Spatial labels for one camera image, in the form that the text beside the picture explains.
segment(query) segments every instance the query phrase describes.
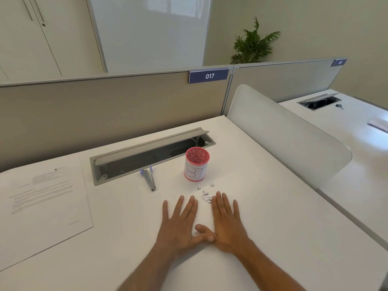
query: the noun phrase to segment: cabinet handle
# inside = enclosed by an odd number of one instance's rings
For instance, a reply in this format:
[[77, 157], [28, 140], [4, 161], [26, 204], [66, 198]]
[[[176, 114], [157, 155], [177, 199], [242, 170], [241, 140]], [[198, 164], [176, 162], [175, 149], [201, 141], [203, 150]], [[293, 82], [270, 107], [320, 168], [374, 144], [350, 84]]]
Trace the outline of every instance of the cabinet handle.
[[31, 14], [30, 14], [30, 11], [29, 11], [28, 8], [27, 8], [26, 2], [25, 2], [24, 0], [22, 0], [22, 1], [23, 1], [24, 6], [26, 7], [26, 10], [27, 10], [28, 15], [30, 16], [30, 18], [31, 18], [31, 20], [32, 20], [32, 16], [31, 16]]
[[35, 4], [36, 4], [36, 7], [38, 8], [38, 12], [39, 12], [39, 15], [40, 15], [42, 21], [45, 22], [45, 20], [43, 19], [42, 13], [40, 12], [38, 3], [36, 2], [36, 0], [34, 0], [34, 2], [35, 2]]

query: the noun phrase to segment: whiteboard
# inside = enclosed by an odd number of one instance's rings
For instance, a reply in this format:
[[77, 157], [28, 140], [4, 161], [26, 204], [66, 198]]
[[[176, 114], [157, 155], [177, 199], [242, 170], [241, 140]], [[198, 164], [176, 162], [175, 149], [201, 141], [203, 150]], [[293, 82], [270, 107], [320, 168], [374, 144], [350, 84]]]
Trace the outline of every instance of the whiteboard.
[[202, 66], [211, 0], [89, 0], [109, 73]]

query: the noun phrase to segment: wall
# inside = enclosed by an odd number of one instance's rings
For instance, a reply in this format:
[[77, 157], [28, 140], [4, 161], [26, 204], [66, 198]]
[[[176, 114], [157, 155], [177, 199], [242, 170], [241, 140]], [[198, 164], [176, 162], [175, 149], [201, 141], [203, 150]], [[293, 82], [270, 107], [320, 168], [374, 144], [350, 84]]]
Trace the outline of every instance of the wall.
[[388, 0], [213, 0], [205, 65], [225, 64], [242, 29], [281, 31], [266, 61], [345, 57], [331, 88], [388, 108]]

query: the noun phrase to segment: green plant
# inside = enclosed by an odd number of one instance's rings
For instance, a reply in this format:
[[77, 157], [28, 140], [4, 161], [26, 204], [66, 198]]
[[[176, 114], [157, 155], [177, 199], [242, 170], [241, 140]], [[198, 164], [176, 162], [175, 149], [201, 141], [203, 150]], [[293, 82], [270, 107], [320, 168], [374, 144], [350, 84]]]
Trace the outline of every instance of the green plant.
[[255, 16], [255, 30], [249, 31], [245, 29], [245, 39], [240, 36], [236, 37], [233, 49], [236, 50], [237, 54], [230, 58], [231, 64], [261, 62], [260, 58], [272, 53], [273, 47], [270, 46], [270, 43], [279, 38], [280, 31], [267, 34], [262, 39], [257, 33], [258, 29], [259, 22]]

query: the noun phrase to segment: mesh pen cup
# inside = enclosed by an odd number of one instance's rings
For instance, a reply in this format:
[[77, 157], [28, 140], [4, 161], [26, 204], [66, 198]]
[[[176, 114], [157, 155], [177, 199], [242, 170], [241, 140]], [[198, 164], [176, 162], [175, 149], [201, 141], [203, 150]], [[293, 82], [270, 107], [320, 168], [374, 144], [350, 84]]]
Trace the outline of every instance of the mesh pen cup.
[[192, 147], [186, 152], [185, 177], [189, 181], [201, 181], [205, 177], [210, 159], [209, 152], [201, 147]]

